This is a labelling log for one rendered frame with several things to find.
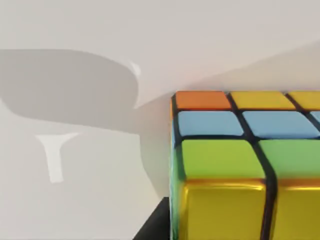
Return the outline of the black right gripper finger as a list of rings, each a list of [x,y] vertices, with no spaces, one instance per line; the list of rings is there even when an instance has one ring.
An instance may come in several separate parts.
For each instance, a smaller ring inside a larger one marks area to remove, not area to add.
[[[163,197],[132,240],[170,240],[170,204]]]

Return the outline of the multicoloured puzzle cube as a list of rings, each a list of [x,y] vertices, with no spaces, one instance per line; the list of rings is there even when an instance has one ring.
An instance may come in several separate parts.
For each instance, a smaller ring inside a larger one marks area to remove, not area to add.
[[[320,240],[320,91],[178,91],[169,240]]]

